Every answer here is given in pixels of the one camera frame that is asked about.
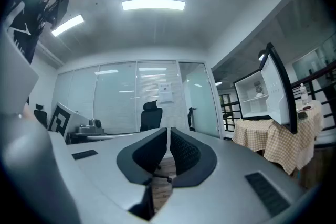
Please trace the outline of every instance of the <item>checkered tablecloth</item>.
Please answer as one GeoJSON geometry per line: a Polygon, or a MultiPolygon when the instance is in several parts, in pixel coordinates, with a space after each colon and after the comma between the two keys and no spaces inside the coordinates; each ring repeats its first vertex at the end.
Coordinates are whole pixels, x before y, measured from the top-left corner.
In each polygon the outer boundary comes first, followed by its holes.
{"type": "Polygon", "coordinates": [[[253,151],[265,150],[264,158],[282,165],[287,174],[301,170],[313,157],[314,139],[323,126],[322,105],[312,100],[308,118],[298,121],[298,133],[292,134],[274,120],[239,119],[233,141],[253,151]]]}

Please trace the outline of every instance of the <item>white ceiling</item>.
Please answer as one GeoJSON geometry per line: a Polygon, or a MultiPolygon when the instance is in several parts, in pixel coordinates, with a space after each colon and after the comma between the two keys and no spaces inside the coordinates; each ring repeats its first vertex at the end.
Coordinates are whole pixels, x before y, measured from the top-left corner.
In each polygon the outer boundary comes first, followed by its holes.
{"type": "Polygon", "coordinates": [[[62,62],[120,47],[208,47],[250,0],[181,0],[174,10],[123,11],[125,0],[70,0],[62,22],[84,23],[54,37],[47,25],[40,42],[62,62]]]}
{"type": "Polygon", "coordinates": [[[335,32],[323,0],[291,0],[253,40],[213,70],[215,79],[226,79],[219,90],[258,69],[258,53],[271,42],[284,64],[321,45],[335,32]]]}

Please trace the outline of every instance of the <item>metal railing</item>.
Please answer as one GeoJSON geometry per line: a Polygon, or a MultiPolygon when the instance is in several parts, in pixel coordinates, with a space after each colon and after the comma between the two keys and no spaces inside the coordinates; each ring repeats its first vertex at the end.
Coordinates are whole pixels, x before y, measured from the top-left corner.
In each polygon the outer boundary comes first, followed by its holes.
{"type": "MultiPolygon", "coordinates": [[[[326,100],[321,102],[322,105],[329,104],[331,113],[327,113],[323,115],[324,118],[333,117],[334,123],[336,123],[336,61],[332,62],[331,64],[327,65],[326,67],[320,69],[319,71],[312,73],[311,75],[298,80],[291,84],[294,99],[298,100],[301,98],[300,93],[300,84],[303,83],[307,88],[308,95],[311,96],[313,100],[316,100],[316,94],[319,92],[323,92],[326,100]],[[320,89],[314,89],[313,80],[318,80],[319,85],[321,86],[320,89]]],[[[225,120],[224,127],[226,132],[233,132],[234,127],[236,126],[234,120],[238,120],[241,118],[241,111],[226,111],[226,107],[239,105],[239,102],[231,102],[228,104],[222,104],[222,108],[224,108],[223,113],[223,120],[225,120]],[[235,112],[240,112],[240,117],[234,117],[235,112]],[[228,120],[233,120],[233,124],[228,124],[228,120]]],[[[322,129],[322,131],[327,131],[336,128],[336,125],[328,126],[322,129]]]]}

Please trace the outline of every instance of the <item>chair headrest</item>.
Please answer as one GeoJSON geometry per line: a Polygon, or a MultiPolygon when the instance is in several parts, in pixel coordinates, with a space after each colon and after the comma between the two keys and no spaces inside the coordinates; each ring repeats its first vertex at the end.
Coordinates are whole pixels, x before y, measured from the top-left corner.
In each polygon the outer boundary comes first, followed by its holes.
{"type": "Polygon", "coordinates": [[[148,110],[155,110],[155,109],[157,109],[156,102],[157,102],[157,100],[152,101],[152,102],[147,102],[147,103],[145,103],[145,104],[143,105],[143,109],[144,109],[145,111],[148,111],[148,110]]]}
{"type": "Polygon", "coordinates": [[[35,104],[35,107],[37,110],[41,110],[44,107],[44,105],[35,104]]]}

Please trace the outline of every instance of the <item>water bottle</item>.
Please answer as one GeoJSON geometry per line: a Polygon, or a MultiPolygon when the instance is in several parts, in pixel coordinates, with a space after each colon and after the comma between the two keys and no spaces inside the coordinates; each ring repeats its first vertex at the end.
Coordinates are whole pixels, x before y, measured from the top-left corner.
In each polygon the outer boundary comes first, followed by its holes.
{"type": "Polygon", "coordinates": [[[307,89],[303,85],[303,83],[301,83],[300,85],[300,92],[301,92],[302,105],[305,106],[309,103],[309,101],[308,101],[307,89]]]}

